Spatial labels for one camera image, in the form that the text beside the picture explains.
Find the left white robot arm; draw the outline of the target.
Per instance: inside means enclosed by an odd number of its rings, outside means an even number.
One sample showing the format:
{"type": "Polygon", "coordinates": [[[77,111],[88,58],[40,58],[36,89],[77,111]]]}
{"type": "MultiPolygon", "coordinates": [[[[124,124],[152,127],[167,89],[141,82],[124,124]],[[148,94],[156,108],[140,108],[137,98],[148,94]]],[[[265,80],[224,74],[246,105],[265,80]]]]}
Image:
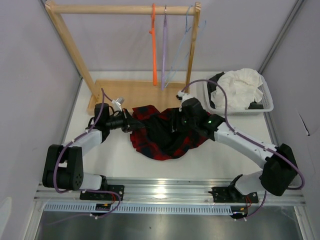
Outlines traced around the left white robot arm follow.
{"type": "Polygon", "coordinates": [[[129,133],[144,127],[133,118],[127,109],[114,111],[107,103],[95,105],[94,116],[83,133],[68,143],[52,144],[48,147],[42,184],[58,193],[66,191],[90,190],[97,200],[108,196],[106,177],[84,172],[83,157],[93,148],[102,144],[111,130],[121,129],[129,133]]]}

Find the lilac plastic hanger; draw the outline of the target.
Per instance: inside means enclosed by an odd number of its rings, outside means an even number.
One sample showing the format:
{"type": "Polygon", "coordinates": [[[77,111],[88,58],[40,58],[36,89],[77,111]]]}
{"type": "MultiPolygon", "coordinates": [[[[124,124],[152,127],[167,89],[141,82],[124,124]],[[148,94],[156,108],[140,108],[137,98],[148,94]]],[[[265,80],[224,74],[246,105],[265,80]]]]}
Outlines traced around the lilac plastic hanger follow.
{"type": "Polygon", "coordinates": [[[168,35],[167,5],[165,5],[164,18],[163,18],[163,33],[162,33],[162,68],[161,68],[161,90],[162,91],[165,89],[167,35],[168,35]]]}

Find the red black plaid skirt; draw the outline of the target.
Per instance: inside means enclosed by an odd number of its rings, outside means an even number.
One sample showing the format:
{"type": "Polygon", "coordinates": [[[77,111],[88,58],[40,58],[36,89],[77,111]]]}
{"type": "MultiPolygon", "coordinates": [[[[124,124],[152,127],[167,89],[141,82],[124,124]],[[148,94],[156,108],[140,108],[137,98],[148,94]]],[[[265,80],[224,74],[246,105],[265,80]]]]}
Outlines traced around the red black plaid skirt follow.
{"type": "Polygon", "coordinates": [[[150,159],[165,161],[178,159],[208,140],[192,129],[173,131],[173,120],[178,113],[178,108],[167,108],[160,112],[153,105],[133,108],[133,118],[145,125],[131,132],[133,148],[150,159]]]}

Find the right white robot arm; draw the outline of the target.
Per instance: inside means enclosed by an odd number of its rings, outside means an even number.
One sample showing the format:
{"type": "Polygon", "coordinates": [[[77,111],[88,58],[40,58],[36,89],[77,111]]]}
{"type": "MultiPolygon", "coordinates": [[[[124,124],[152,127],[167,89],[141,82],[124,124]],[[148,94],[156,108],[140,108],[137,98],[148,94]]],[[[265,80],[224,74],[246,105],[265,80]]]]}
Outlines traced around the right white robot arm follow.
{"type": "Polygon", "coordinates": [[[290,188],[298,175],[292,149],[257,141],[236,130],[227,119],[208,114],[200,101],[192,96],[180,97],[180,107],[175,110],[172,129],[175,132],[195,131],[200,136],[224,144],[253,161],[260,170],[249,175],[240,174],[228,186],[228,196],[239,202],[253,192],[266,191],[280,197],[290,188]]]}

